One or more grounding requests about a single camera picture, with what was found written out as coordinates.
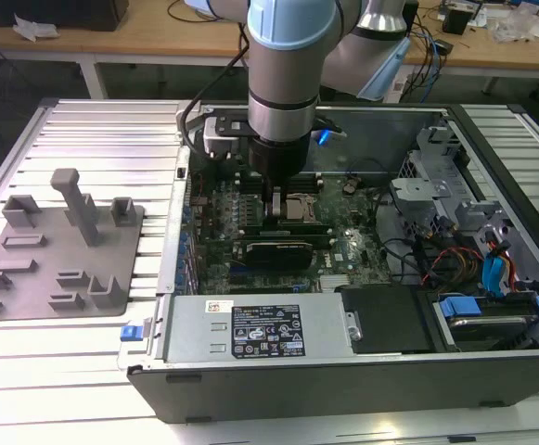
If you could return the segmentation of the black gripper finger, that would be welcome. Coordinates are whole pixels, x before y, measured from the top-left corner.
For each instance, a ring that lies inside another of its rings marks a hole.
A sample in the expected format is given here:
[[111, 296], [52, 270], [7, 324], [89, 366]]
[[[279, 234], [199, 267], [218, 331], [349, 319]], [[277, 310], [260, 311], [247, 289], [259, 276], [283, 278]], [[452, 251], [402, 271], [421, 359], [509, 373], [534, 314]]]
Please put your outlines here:
[[283, 186], [275, 184], [269, 178], [263, 178], [262, 201], [265, 218], [280, 218]]

